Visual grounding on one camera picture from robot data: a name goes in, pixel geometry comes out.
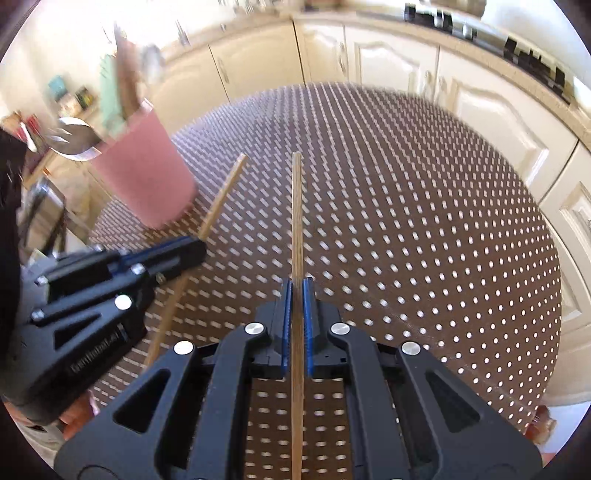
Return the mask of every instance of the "silver screw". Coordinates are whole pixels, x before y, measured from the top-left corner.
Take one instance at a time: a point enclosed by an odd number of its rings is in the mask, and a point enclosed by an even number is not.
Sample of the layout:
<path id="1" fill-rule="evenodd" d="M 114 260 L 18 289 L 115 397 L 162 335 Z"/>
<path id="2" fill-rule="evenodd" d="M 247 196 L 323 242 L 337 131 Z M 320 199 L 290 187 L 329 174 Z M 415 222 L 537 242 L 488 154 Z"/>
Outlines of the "silver screw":
<path id="1" fill-rule="evenodd" d="M 35 310 L 31 313 L 31 318 L 32 320 L 41 320 L 45 318 L 45 313 L 43 313 L 43 310 Z"/>
<path id="2" fill-rule="evenodd" d="M 330 331 L 333 332 L 335 335 L 347 335 L 351 331 L 351 327 L 346 323 L 334 323 L 330 327 Z"/>
<path id="3" fill-rule="evenodd" d="M 418 355 L 421 351 L 421 346 L 416 342 L 404 342 L 402 344 L 402 351 L 407 355 Z"/>
<path id="4" fill-rule="evenodd" d="M 174 353 L 177 355 L 187 355 L 193 351 L 193 344 L 188 340 L 181 340 L 174 345 Z"/>
<path id="5" fill-rule="evenodd" d="M 131 307 L 132 303 L 133 302 L 129 298 L 129 295 L 117 295 L 115 297 L 115 306 L 119 310 L 128 310 Z"/>
<path id="6" fill-rule="evenodd" d="M 130 270 L 136 275 L 141 275 L 146 271 L 145 267 L 141 263 L 136 263 L 135 265 L 132 265 Z"/>
<path id="7" fill-rule="evenodd" d="M 259 333 L 262 333 L 262 331 L 265 329 L 265 326 L 262 323 L 252 322 L 246 325 L 244 329 L 248 335 L 258 335 Z"/>

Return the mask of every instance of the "pink container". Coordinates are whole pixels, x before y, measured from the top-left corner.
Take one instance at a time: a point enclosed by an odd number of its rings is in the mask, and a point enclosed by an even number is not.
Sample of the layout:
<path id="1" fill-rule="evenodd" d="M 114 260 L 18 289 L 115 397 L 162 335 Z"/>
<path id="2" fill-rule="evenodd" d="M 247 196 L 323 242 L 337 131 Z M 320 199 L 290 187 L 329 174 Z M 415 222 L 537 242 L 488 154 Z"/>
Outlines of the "pink container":
<path id="1" fill-rule="evenodd" d="M 195 198 L 195 178 L 153 109 L 136 113 L 124 134 L 101 146 L 92 166 L 145 226 L 177 219 Z"/>

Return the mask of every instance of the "white cabinet door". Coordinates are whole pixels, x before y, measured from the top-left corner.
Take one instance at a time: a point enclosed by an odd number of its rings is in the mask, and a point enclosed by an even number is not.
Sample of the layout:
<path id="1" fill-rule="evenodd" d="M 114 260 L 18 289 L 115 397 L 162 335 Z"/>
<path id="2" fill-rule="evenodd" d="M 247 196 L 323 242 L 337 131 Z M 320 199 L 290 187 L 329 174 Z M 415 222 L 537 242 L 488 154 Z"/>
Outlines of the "white cabinet door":
<path id="1" fill-rule="evenodd" d="M 528 94 L 444 50 L 439 55 L 435 99 L 486 138 L 537 201 L 548 192 L 577 142 L 560 120 Z"/>
<path id="2" fill-rule="evenodd" d="M 433 97 L 437 47 L 352 27 L 345 38 L 351 82 Z"/>
<path id="3" fill-rule="evenodd" d="M 148 97 L 169 134 L 228 102 L 208 48 L 189 52 L 168 64 L 163 81 Z"/>
<path id="4" fill-rule="evenodd" d="M 558 234 L 548 224 L 560 260 L 562 318 L 554 373 L 543 398 L 545 405 L 591 400 L 591 296 L 583 277 Z"/>
<path id="5" fill-rule="evenodd" d="M 346 82 L 347 52 L 342 25 L 296 23 L 304 80 L 310 82 Z"/>
<path id="6" fill-rule="evenodd" d="M 577 145 L 540 208 L 591 285 L 591 154 Z"/>
<path id="7" fill-rule="evenodd" d="M 230 101 L 303 81 L 292 23 L 239 35 L 210 48 Z"/>

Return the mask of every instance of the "white dot pattern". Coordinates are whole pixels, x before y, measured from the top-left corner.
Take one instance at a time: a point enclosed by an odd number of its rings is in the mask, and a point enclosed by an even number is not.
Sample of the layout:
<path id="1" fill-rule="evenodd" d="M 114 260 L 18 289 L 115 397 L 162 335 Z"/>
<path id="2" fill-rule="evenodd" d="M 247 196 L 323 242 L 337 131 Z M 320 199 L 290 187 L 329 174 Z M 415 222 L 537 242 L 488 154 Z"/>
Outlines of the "white dot pattern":
<path id="1" fill-rule="evenodd" d="M 196 235 L 241 151 L 251 160 L 181 299 L 170 345 L 218 341 L 279 295 L 291 271 L 291 152 L 304 157 L 304 248 L 319 297 L 376 341 L 414 340 L 524 431 L 552 373 L 560 269 L 541 214 L 511 166 L 420 98 L 354 85 L 265 92 L 173 137 L 200 194 L 177 222 L 145 230 L 118 201 L 92 239 L 143 247 Z M 157 327 L 171 293 L 147 314 Z M 147 342 L 95 386 L 107 404 L 137 376 Z M 351 478 L 342 382 L 306 383 L 304 474 Z M 289 383 L 254 385 L 247 478 L 290 478 Z"/>

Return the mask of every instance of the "wooden skewer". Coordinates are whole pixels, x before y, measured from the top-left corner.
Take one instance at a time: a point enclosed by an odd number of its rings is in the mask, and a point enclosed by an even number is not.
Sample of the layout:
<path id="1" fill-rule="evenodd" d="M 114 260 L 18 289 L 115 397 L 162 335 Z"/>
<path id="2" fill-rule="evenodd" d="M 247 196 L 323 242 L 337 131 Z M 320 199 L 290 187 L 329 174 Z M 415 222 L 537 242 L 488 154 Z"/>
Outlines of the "wooden skewer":
<path id="1" fill-rule="evenodd" d="M 207 237 L 209 236 L 213 224 L 216 222 L 220 213 L 222 213 L 222 208 L 226 201 L 226 197 L 228 196 L 228 193 L 230 193 L 232 187 L 238 180 L 238 177 L 240 176 L 247 160 L 248 156 L 246 156 L 244 153 L 240 154 L 240 156 L 236 160 L 236 163 L 234 164 L 234 167 L 231 169 L 230 173 L 226 177 L 226 181 L 224 182 L 222 189 L 219 191 L 215 200 L 213 201 L 212 206 L 209 209 L 207 215 L 205 216 L 205 219 L 203 220 L 201 227 L 199 228 L 199 232 L 197 233 L 197 236 L 202 241 L 207 240 Z M 172 328 L 173 317 L 174 312 L 177 308 L 177 303 L 187 287 L 187 283 L 189 282 L 190 276 L 190 272 L 185 272 L 174 283 L 174 293 L 168 298 L 166 304 L 164 305 L 164 311 L 162 312 L 160 326 L 158 327 L 158 332 L 156 333 L 156 335 L 152 339 L 152 342 L 150 343 L 150 348 L 148 348 L 148 355 L 144 362 L 144 369 L 151 367 L 152 364 L 158 358 L 158 355 L 160 354 L 160 344 L 164 341 L 164 338 L 166 337 L 166 332 L 168 332 Z"/>
<path id="2" fill-rule="evenodd" d="M 301 199 L 301 153 L 291 158 L 291 471 L 292 480 L 301 480 L 304 442 L 304 317 L 302 282 L 304 280 L 304 234 Z"/>

